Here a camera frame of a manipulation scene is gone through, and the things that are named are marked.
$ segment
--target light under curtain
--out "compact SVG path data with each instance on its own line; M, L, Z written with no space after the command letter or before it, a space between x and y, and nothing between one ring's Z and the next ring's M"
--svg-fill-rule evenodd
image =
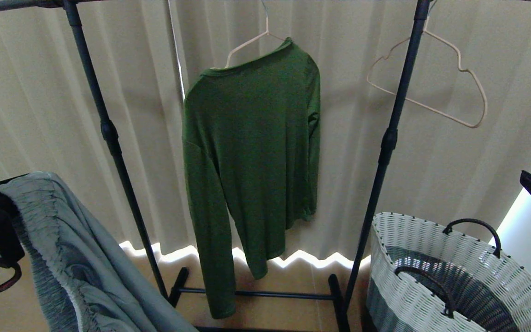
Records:
M287 233L289 256L352 259L394 97L369 86L366 71L411 30L415 2L266 2L270 29L291 36L317 62L322 79L318 212ZM182 82L173 68L175 33L183 88L223 67L228 52L263 31L261 3L237 0L102 1L80 4L101 90L152 243L163 254L195 243L183 178ZM166 20L171 7L173 30ZM531 3L439 0L429 28L463 52L489 98L471 130L406 103L399 143L378 212L447 223L473 217L497 227L531 170ZM276 48L263 38L232 65ZM406 46L372 79L396 90ZM409 97L467 122L482 101L458 74L451 49L422 38ZM0 179L56 172L119 242L141 248L61 9L0 12ZM480 229L464 229L489 240Z

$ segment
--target gray pants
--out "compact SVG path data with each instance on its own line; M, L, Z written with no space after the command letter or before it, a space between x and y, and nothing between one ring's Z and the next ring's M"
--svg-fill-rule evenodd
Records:
M14 227L51 331L197 331L56 174L28 174L0 192L20 211Z

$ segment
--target empty hanger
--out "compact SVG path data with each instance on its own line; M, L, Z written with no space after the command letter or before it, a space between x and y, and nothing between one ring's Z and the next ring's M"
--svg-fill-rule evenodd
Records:
M432 36L434 39L438 40L439 42L442 42L444 44L446 44L447 46L449 46L451 49L453 49L455 52L456 52L456 55L458 56L458 71L460 72L464 72L464 73L469 73L470 76L472 76L472 79L474 80L475 84L477 85L478 87L478 90L481 94L481 97L483 98L483 113L481 114L481 118L478 120L478 122L476 124L470 124L468 122L465 122L463 120L460 120L460 119L457 119L449 114L446 114L444 112L441 112L433 107L430 107L428 105L425 105L423 103L420 103L419 101L414 101L413 99L410 99L410 98L405 98L407 101L410 101L411 103L414 103L416 105L419 105L420 107L423 107L425 109L428 109L434 113L438 113L439 115L441 116L445 116L447 117L448 119L450 120L453 120L455 122L458 122L459 124L462 124L463 126L466 126L468 128L478 128L481 123L483 122L483 119L485 118L485 115L487 115L487 109L488 109L488 105L487 105L487 96L485 95L485 91L483 90L483 86L481 85L481 82L478 80L476 74L474 74L474 72L470 69L463 69L462 68L462 65L461 65L461 58L462 58L462 55L460 54L460 50L458 49L458 47L456 47L454 44L452 44L451 42L448 42L447 40L445 40L444 38L441 38L440 36L437 36L436 34L430 32L427 30L427 23L428 21L430 20L430 17L427 18L427 20L425 21L425 24L423 26L423 33L424 34L427 34L428 36ZM374 66L380 62L382 59L388 59L390 58L390 55L392 54L392 51L398 47L399 45L403 44L404 42L407 42L408 40L410 39L407 38L401 42L398 42L396 45L394 45L390 51L388 52L388 55L385 57L385 56L381 56L379 57L373 64L372 66L370 67L370 70L368 71L367 75L366 75L366 82L370 83L370 85L372 85L373 87L379 89L379 90L382 90L386 93L390 93L392 95L396 95L396 93L392 92L392 91L389 91L389 90L386 90L384 88L381 88L380 86L374 84L373 82L370 82L370 74L372 73L372 70L374 68Z
M266 6L266 3L264 2L264 0L261 0L261 4L264 6L264 9L265 9L265 31L262 32L261 34L255 36L254 38L251 38L250 40L244 42L243 44L237 46L236 48L234 48L232 51L230 51L228 57L227 57L227 65L225 66L225 68L228 68L229 65L230 65L230 57L232 57L232 55L237 52L238 50L242 49L243 47L245 46L248 46L249 44L251 44L252 42L255 42L256 40L262 38L263 36L273 36L275 38L278 38L279 40L282 40L284 41L284 38L280 38L278 36L275 36L273 34L270 33L270 19L268 17L268 12L267 12L267 6Z

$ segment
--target tile floor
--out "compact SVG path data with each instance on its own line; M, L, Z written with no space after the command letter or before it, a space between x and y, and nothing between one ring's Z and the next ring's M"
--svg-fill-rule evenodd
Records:
M132 257L135 265L154 285L153 274L146 257ZM23 276L9 290L0 294L0 332L45 332L48 327L42 313L30 272L28 258L20 261ZM349 270L339 263L332 263L318 269L301 259L286 268L275 263L268 265L265 278L253 280L248 267L236 261L237 288L239 290L268 290L288 292L329 293L327 278L337 274L342 290L345 290ZM170 290L181 267L188 267L190 274L186 286L203 287L200 263L196 256L187 256L173 263L159 263L165 285ZM0 283L7 280L13 271L0 269ZM361 331L360 307L367 288L366 267L360 270L360 277L348 319L352 331ZM177 310L197 326L223 326L230 328L268 328L291 331L336 331L335 312L331 301L313 301L286 298L260 298L238 296L236 313L224 320L213 320L203 294L182 294Z

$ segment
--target laundry basket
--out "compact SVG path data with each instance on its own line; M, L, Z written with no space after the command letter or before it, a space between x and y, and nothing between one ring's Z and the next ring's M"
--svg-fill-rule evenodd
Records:
M452 231L484 225L497 247ZM379 213L366 306L379 332L531 332L531 275L476 219L447 227Z

